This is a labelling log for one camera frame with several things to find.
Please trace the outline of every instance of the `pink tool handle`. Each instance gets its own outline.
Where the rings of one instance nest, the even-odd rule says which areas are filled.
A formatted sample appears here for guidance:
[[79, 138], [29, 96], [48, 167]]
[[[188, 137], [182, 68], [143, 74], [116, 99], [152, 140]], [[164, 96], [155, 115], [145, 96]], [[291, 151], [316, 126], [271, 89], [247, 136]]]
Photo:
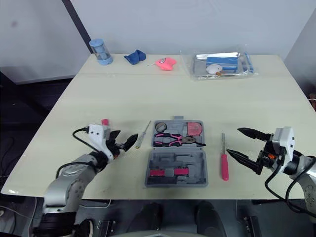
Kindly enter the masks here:
[[229, 180], [227, 155], [222, 155], [222, 177], [225, 181]]
[[104, 126], [108, 126], [109, 125], [109, 120], [106, 118], [106, 119], [103, 119], [103, 120], [101, 120], [101, 123], [102, 123], [102, 125], [104, 125]]
[[163, 169], [151, 169], [149, 172], [150, 176], [164, 176]]
[[189, 168], [175, 168], [173, 170], [174, 175], [189, 174]]

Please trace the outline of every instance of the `pliers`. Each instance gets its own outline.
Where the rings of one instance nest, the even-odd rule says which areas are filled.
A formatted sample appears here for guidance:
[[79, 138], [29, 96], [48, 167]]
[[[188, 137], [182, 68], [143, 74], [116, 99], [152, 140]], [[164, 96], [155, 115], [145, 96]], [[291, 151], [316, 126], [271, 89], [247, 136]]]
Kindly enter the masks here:
[[166, 142], [154, 142], [154, 145], [157, 147], [180, 147], [183, 143], [191, 144], [196, 143], [200, 146], [206, 146], [204, 143], [197, 142], [194, 137], [183, 137], [180, 134], [171, 134], [171, 133], [157, 133], [155, 137], [170, 137], [176, 139], [175, 141], [166, 143]]

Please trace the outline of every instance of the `black cable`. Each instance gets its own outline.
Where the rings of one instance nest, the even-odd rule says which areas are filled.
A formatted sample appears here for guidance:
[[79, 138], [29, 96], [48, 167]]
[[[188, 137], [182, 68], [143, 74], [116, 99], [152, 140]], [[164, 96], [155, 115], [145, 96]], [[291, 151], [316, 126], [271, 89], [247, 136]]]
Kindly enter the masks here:
[[306, 168], [292, 181], [292, 183], [288, 186], [287, 190], [286, 190], [286, 194], [285, 194], [285, 202], [288, 206], [290, 206], [290, 201], [289, 201], [289, 196], [290, 196], [290, 192], [293, 188], [293, 186], [303, 177], [304, 174], [306, 174], [312, 167], [313, 165], [316, 163], [316, 158], [312, 158], [313, 160], [311, 161], [311, 163], [306, 166]]
[[11, 148], [14, 146], [14, 143], [15, 143], [14, 137], [9, 137], [9, 138], [11, 138], [12, 142], [11, 142], [9, 148], [4, 152], [3, 156], [1, 157], [1, 162], [0, 162], [0, 164], [1, 164], [1, 176], [3, 176], [3, 160], [4, 160], [4, 157], [11, 150]]
[[74, 165], [74, 164], [84, 164], [84, 165], [89, 165], [93, 168], [94, 172], [97, 173], [96, 169], [95, 169], [95, 166], [93, 165], [92, 162], [71, 162], [71, 163], [67, 163], [67, 164], [63, 164], [61, 167], [58, 168], [57, 172], [56, 172], [56, 178], [59, 177], [59, 172], [62, 168], [65, 168], [67, 166], [70, 166], [70, 165]]
[[16, 227], [16, 214], [15, 214], [15, 212], [13, 213], [13, 218], [14, 218], [14, 226], [13, 226], [13, 229], [12, 229], [11, 234], [13, 234], [13, 233], [14, 233], [14, 231], [15, 231], [15, 227]]
[[20, 154], [20, 155], [18, 155], [18, 156], [15, 157], [14, 159], [10, 160], [10, 162], [8, 163], [8, 165], [6, 166], [6, 168], [5, 168], [4, 172], [3, 172], [3, 175], [4, 175], [4, 176], [6, 176], [6, 172], [8, 171], [8, 169], [10, 168], [10, 166], [11, 166], [15, 161], [17, 162], [17, 161], [19, 160], [19, 158], [20, 158], [22, 155], [23, 155], [23, 153]]
[[[282, 163], [284, 162], [284, 157], [285, 157], [285, 156], [282, 156], [282, 160], [281, 160], [280, 163], [278, 163], [278, 165], [277, 165], [275, 171], [274, 171], [274, 172], [267, 178], [267, 180], [265, 181], [265, 187], [266, 187], [266, 189], [267, 189], [271, 194], [273, 194], [275, 197], [277, 197], [278, 199], [280, 199], [280, 200], [282, 200], [282, 201], [284, 201], [284, 202], [286, 203], [286, 200], [285, 200], [284, 198], [282, 198], [280, 195], [278, 195], [277, 193], [275, 193], [274, 191], [272, 191], [272, 189], [270, 189], [269, 186], [268, 186], [268, 184], [270, 183], [270, 181], [271, 181], [271, 180], [278, 174], [278, 172], [280, 171], [281, 166], [282, 166]], [[310, 211], [308, 211], [308, 210], [306, 210], [306, 209], [304, 209], [304, 208], [301, 208], [301, 207], [299, 207], [299, 206], [297, 206], [297, 205], [295, 205], [295, 204], [293, 204], [293, 203], [291, 203], [291, 202], [289, 202], [289, 205], [288, 205], [288, 206], [289, 206], [289, 208], [290, 208], [292, 211], [294, 211], [294, 212], [296, 212], [296, 213], [306, 213], [306, 214], [308, 214], [308, 215], [310, 215], [310, 216], [316, 218], [316, 214], [314, 214], [314, 213], [312, 213], [312, 212], [310, 212]]]
[[82, 139], [80, 139], [80, 138], [78, 138], [78, 137], [76, 136], [76, 133], [77, 133], [77, 132], [81, 132], [81, 131], [85, 131], [85, 132], [86, 132], [86, 131], [87, 131], [87, 128], [84, 127], [84, 128], [77, 129], [76, 131], [73, 132], [73, 137], [74, 137], [75, 139], [77, 139], [78, 141], [84, 143], [86, 146], [90, 147], [91, 149], [95, 150], [96, 152], [99, 152], [98, 149], [96, 149], [95, 147], [93, 147], [93, 146], [90, 145], [89, 143], [85, 142], [84, 140], [82, 140]]

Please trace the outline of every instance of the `pink pliers handle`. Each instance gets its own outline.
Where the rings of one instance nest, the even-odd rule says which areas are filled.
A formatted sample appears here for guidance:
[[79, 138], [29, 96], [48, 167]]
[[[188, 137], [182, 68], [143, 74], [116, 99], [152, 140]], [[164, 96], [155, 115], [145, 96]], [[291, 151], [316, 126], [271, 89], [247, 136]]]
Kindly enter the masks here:
[[227, 155], [225, 154], [225, 133], [222, 133], [222, 145], [223, 145], [223, 151], [221, 155], [221, 162], [222, 162], [222, 178], [225, 181], [229, 180], [229, 172], [228, 172], [228, 161], [227, 161]]
[[181, 142], [182, 136], [180, 134], [157, 133], [155, 135], [155, 137], [171, 137], [171, 138], [176, 139], [176, 141], [172, 141], [172, 142], [169, 142], [169, 143], [166, 143], [166, 142], [154, 142], [154, 144], [156, 146], [159, 146], [159, 147], [172, 147], [172, 146], [180, 147], [180, 146], [182, 146], [182, 142]]

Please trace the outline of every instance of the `plastic container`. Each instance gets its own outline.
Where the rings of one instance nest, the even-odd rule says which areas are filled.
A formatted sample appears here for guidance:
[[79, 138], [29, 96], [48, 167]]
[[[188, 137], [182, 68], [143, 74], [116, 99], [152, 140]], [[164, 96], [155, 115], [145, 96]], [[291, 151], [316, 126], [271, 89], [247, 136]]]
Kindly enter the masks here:
[[99, 64], [108, 65], [113, 62], [109, 51], [105, 47], [102, 39], [92, 39], [89, 42], [94, 55], [97, 57]]
[[203, 146], [195, 143], [182, 144], [176, 147], [157, 147], [155, 142], [169, 143], [173, 138], [156, 137], [157, 123], [164, 122], [167, 129], [163, 133], [187, 135], [187, 123], [197, 122], [202, 126], [202, 133], [194, 136], [197, 142], [204, 143], [204, 126], [200, 120], [183, 120], [183, 117], [175, 117], [174, 120], [157, 120], [154, 123], [154, 134], [151, 151], [147, 165], [145, 186], [181, 186], [181, 187], [205, 187], [208, 185], [206, 154]]
[[246, 45], [207, 51], [180, 52], [184, 68], [193, 80], [242, 79], [258, 75]]

